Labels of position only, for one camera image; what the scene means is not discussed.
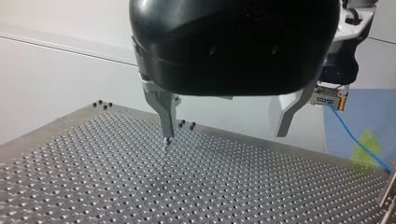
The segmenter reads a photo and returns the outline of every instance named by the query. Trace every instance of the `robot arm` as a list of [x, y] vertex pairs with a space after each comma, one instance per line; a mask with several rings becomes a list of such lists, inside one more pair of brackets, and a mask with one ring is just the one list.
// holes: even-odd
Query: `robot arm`
[[143, 89], [163, 136], [174, 136], [174, 93], [277, 95], [269, 114], [278, 137], [306, 103], [343, 109], [358, 74], [355, 49], [368, 34], [375, 3], [131, 0]]

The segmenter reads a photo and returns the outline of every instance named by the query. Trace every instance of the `metal table surface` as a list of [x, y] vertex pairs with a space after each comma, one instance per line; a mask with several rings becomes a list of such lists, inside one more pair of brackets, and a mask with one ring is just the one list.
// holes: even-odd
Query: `metal table surface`
[[86, 106], [0, 146], [3, 223], [377, 223], [389, 174], [157, 116]]

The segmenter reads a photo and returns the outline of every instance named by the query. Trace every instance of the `white wall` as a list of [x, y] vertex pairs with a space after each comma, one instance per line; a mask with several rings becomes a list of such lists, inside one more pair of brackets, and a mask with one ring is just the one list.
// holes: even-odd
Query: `white wall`
[[[387, 1], [381, 0], [380, 4], [388, 4]], [[375, 18], [381, 13], [379, 9]], [[7, 24], [3, 29], [0, 25], [0, 36], [92, 53], [95, 57], [102, 52], [103, 58], [123, 58], [123, 62], [129, 63], [114, 63], [0, 38], [0, 102], [3, 104], [0, 110], [0, 144], [97, 99], [152, 111], [144, 100], [137, 68], [131, 65], [134, 54], [130, 43], [127, 0], [2, 0], [0, 22]], [[395, 22], [386, 24], [392, 28]], [[387, 34], [387, 30], [385, 33], [383, 30], [377, 29], [371, 35], [380, 37]], [[352, 87], [396, 88], [396, 46], [367, 39], [358, 48], [357, 59], [361, 71]], [[270, 132], [268, 106], [268, 97], [238, 97], [227, 101], [182, 96], [177, 117], [325, 151], [321, 107], [305, 106], [296, 114], [289, 135], [275, 139]]]

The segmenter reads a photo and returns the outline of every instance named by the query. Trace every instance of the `metal bracket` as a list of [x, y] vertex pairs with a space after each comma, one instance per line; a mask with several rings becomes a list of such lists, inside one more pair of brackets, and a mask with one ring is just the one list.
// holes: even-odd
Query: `metal bracket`
[[147, 80], [140, 75], [143, 91], [148, 104], [158, 113], [161, 120], [163, 137], [166, 143], [175, 136], [174, 124], [176, 120], [176, 99], [175, 95], [166, 91], [152, 80]]
[[[396, 212], [396, 170], [393, 170], [393, 173], [390, 175], [385, 187], [381, 190], [377, 198], [377, 202], [379, 207], [387, 209], [381, 224], [389, 224], [391, 222], [392, 216]], [[392, 199], [390, 205], [387, 207], [387, 201]]]

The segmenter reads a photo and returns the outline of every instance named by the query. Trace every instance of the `blue cable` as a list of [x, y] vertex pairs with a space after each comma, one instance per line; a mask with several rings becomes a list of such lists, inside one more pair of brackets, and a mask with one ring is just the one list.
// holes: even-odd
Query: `blue cable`
[[337, 113], [337, 111], [334, 109], [334, 107], [330, 106], [330, 109], [332, 110], [332, 112], [335, 114], [335, 116], [337, 116], [337, 118], [341, 121], [341, 123], [343, 124], [344, 128], [346, 129], [346, 132], [349, 134], [349, 136], [353, 139], [353, 141], [355, 141], [361, 148], [363, 148], [370, 156], [372, 156], [381, 166], [383, 166], [387, 171], [389, 171], [390, 173], [392, 173], [392, 170], [384, 163], [382, 162], [375, 154], [373, 154], [373, 152], [371, 152], [367, 147], [365, 147], [355, 136], [353, 136], [353, 134], [350, 132], [350, 130], [348, 129], [346, 123], [344, 122], [344, 120], [341, 118], [341, 116]]

